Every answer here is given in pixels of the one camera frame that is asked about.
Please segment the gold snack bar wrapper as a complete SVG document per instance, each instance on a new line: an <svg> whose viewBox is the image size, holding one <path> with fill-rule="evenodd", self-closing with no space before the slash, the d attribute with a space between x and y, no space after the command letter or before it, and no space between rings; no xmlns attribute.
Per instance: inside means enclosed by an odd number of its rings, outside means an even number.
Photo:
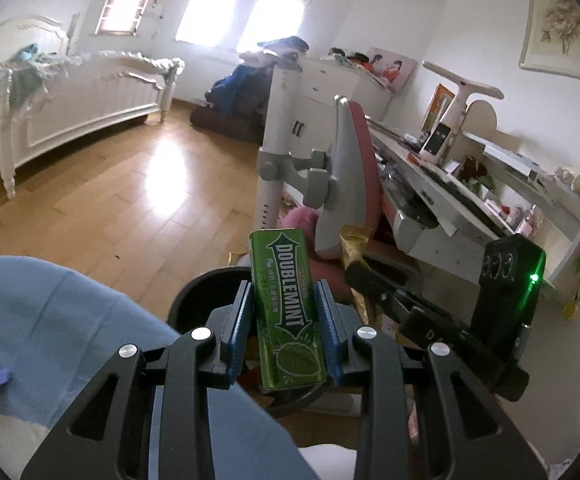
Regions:
<svg viewBox="0 0 580 480"><path fill-rule="evenodd" d="M356 311L360 321L365 325L375 324L375 308L371 301L361 292L353 278L358 278L357 268L369 270L369 264L363 259L371 231L361 226L343 226L340 229L341 260L343 263L345 282L351 289Z"/></svg>

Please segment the green Doublemint gum pack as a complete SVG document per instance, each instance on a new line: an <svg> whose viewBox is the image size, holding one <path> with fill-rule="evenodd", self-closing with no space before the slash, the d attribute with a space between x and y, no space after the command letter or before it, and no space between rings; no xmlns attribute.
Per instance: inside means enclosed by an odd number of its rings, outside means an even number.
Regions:
<svg viewBox="0 0 580 480"><path fill-rule="evenodd" d="M257 230L249 240L263 387L320 385L327 370L304 235Z"/></svg>

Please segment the black trash bin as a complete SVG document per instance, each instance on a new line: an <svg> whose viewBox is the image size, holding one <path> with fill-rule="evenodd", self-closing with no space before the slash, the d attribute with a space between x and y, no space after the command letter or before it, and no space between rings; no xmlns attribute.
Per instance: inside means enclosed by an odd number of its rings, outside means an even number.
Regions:
<svg viewBox="0 0 580 480"><path fill-rule="evenodd" d="M303 398L273 406L273 417L282 417L311 404L326 382L341 388L360 388L369 377L370 365L358 351L356 313L337 304L329 284L313 285L319 319L322 355L327 379L304 388ZM161 418L203 422L207 419L209 389L227 390L241 375L247 344L257 338L257 317L252 281L241 281L231 304L211 312L207 323L198 326L166 348L162 358L163 403Z"/></svg>

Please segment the white study desk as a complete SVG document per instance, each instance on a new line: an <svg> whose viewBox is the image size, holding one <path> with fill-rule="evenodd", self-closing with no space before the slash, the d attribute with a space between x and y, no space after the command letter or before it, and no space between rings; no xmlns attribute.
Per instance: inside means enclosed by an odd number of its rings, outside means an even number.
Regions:
<svg viewBox="0 0 580 480"><path fill-rule="evenodd" d="M440 166L395 130L370 122L396 244L403 252L476 282L491 240L532 217L532 240L547 254L544 293L580 299L580 194L554 174L468 133Z"/></svg>

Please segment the blue tablecloth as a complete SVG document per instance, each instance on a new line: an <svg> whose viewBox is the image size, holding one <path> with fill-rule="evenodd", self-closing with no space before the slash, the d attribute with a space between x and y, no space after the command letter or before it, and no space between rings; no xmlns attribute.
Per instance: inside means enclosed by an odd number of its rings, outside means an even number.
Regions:
<svg viewBox="0 0 580 480"><path fill-rule="evenodd" d="M150 350L178 335L122 292L30 257L0 257L0 466L20 478L38 445L123 344ZM312 479L290 435L239 386L212 390L218 479Z"/></svg>

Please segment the grey red desk chair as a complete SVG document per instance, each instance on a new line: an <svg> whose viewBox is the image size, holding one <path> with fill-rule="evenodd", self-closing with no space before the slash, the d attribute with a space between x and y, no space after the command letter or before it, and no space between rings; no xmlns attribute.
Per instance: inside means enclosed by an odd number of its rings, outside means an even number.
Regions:
<svg viewBox="0 0 580 480"><path fill-rule="evenodd" d="M341 263L340 229L361 226L375 234L383 214L383 192L375 149L361 106L335 99L334 143L329 152L314 151L307 158L291 156L284 186L303 197L303 204L319 211L315 249L308 251L315 281L324 278L334 296L351 294Z"/></svg>

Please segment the pink plush toy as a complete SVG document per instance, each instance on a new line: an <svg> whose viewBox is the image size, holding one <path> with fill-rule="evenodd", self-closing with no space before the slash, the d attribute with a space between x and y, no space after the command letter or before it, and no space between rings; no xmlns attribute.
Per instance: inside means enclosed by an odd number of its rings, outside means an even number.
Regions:
<svg viewBox="0 0 580 480"><path fill-rule="evenodd" d="M319 211L306 206L291 209L281 221L282 229L299 229L303 233L307 248L310 252L315 249L316 226L319 220Z"/></svg>

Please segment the white low cabinet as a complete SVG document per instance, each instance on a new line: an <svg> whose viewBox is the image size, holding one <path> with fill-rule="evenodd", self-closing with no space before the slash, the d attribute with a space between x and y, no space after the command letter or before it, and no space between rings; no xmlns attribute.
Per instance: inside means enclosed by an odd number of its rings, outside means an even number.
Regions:
<svg viewBox="0 0 580 480"><path fill-rule="evenodd" d="M307 158L312 150L328 151L334 142L335 97L357 102L366 115L381 120L393 99L367 70L325 61L301 59L302 78L296 101L290 152Z"/></svg>

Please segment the white chair column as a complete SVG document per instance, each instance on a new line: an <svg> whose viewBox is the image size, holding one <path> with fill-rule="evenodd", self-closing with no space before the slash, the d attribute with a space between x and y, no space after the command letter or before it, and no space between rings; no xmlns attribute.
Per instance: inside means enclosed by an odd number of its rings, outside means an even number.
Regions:
<svg viewBox="0 0 580 480"><path fill-rule="evenodd" d="M256 162L255 230L277 226L281 195L291 162L290 140L301 76L302 67L298 62L279 58L273 68L264 139Z"/></svg>

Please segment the framed family photo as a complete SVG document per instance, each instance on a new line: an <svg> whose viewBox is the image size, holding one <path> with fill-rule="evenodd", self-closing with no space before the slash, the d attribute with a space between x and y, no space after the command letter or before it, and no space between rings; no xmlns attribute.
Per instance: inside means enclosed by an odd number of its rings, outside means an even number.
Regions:
<svg viewBox="0 0 580 480"><path fill-rule="evenodd" d="M394 96L401 92L418 64L413 58L376 47L367 52L367 57L370 73Z"/></svg>

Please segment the pile of clothes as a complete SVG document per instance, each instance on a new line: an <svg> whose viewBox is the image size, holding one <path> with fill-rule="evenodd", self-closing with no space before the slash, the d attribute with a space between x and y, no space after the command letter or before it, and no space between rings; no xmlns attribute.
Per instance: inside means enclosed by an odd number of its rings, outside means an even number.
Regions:
<svg viewBox="0 0 580 480"><path fill-rule="evenodd" d="M205 104L190 113L191 125L261 145L273 69L279 61L296 62L308 51L304 39L288 36L259 42L256 50L240 53L241 63L217 80L205 92Z"/></svg>

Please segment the right window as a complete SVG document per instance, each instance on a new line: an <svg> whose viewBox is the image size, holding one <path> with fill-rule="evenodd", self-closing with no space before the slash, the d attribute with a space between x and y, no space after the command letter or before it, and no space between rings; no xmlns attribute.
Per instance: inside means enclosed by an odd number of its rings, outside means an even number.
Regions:
<svg viewBox="0 0 580 480"><path fill-rule="evenodd" d="M311 0L256 0L237 44L239 53L296 35Z"/></svg>

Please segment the middle window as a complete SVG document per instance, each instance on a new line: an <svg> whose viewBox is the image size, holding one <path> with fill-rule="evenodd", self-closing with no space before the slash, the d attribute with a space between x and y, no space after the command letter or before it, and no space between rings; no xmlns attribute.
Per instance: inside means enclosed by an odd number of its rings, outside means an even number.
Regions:
<svg viewBox="0 0 580 480"><path fill-rule="evenodd" d="M238 0L189 0L175 40L198 47L215 48L230 35Z"/></svg>

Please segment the white wooden bed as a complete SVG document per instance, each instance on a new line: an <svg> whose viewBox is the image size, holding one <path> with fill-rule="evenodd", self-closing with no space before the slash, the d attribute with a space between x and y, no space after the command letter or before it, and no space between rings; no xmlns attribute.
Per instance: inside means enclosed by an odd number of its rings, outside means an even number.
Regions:
<svg viewBox="0 0 580 480"><path fill-rule="evenodd" d="M96 132L171 109L179 58L101 51L69 54L70 38L44 16L10 18L0 24L0 64L38 44L35 62L45 79L18 110L10 110L6 82L0 87L0 177L9 198L16 171L55 148Z"/></svg>

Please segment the green blanket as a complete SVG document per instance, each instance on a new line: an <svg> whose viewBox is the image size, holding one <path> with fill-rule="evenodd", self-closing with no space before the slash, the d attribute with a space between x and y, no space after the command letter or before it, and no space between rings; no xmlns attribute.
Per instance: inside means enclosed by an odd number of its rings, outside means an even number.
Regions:
<svg viewBox="0 0 580 480"><path fill-rule="evenodd" d="M44 85L44 75L35 62L40 54L38 44L19 50L6 64L0 64L0 87L8 82L6 91L10 110L18 110Z"/></svg>

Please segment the flower wall picture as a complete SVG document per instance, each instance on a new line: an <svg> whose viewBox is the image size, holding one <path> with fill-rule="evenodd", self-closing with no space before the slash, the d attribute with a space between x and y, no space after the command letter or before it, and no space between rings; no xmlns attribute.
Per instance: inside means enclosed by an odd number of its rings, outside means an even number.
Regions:
<svg viewBox="0 0 580 480"><path fill-rule="evenodd" d="M529 0L522 70L580 80L580 6L576 0Z"/></svg>

